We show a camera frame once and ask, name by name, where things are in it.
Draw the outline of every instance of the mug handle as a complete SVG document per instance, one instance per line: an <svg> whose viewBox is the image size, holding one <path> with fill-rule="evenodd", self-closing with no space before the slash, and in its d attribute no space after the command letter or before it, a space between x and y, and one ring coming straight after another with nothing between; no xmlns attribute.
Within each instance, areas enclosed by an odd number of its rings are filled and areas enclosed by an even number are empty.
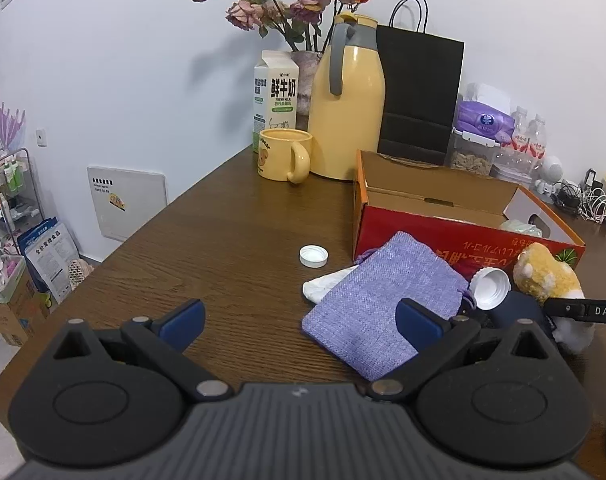
<svg viewBox="0 0 606 480"><path fill-rule="evenodd" d="M293 184L300 184L309 175L309 153L300 142L291 144L294 154L294 171L288 171L288 180Z"/></svg>

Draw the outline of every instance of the purple tissue pack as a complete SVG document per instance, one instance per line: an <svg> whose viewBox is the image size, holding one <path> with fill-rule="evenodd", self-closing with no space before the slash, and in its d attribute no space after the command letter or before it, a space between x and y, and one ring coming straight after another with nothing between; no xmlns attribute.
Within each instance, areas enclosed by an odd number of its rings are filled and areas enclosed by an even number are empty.
<svg viewBox="0 0 606 480"><path fill-rule="evenodd" d="M411 298L449 319L468 282L425 244L404 232L330 290L303 318L305 334L375 381L417 352L398 333L397 303Z"/></svg>
<svg viewBox="0 0 606 480"><path fill-rule="evenodd" d="M455 128L508 144L512 142L514 119L478 101L463 101L459 104Z"/></svg>

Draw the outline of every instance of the milk carton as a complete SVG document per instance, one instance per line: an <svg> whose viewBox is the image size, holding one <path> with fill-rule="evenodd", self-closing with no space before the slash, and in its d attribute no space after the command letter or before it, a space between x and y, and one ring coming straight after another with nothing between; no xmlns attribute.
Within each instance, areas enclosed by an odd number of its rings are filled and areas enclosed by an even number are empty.
<svg viewBox="0 0 606 480"><path fill-rule="evenodd" d="M298 88L299 67L289 53L264 50L254 67L254 152L263 130L296 127Z"/></svg>

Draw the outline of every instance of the plastic bag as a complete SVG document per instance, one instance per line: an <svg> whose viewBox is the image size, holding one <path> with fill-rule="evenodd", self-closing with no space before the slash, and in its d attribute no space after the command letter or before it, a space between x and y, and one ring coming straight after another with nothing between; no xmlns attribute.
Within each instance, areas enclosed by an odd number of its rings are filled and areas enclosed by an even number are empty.
<svg viewBox="0 0 606 480"><path fill-rule="evenodd" d="M536 227L536 225L526 224L520 220L508 220L507 222L503 222L499 229L522 235L536 236L537 238L543 237L543 231Z"/></svg>

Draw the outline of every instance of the wall socket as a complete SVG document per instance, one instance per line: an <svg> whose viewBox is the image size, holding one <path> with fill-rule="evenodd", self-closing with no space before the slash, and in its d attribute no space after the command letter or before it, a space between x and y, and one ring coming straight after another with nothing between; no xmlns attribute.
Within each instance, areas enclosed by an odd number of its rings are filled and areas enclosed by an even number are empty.
<svg viewBox="0 0 606 480"><path fill-rule="evenodd" d="M48 145L48 137L46 137L45 130L36 130L36 143L42 148Z"/></svg>

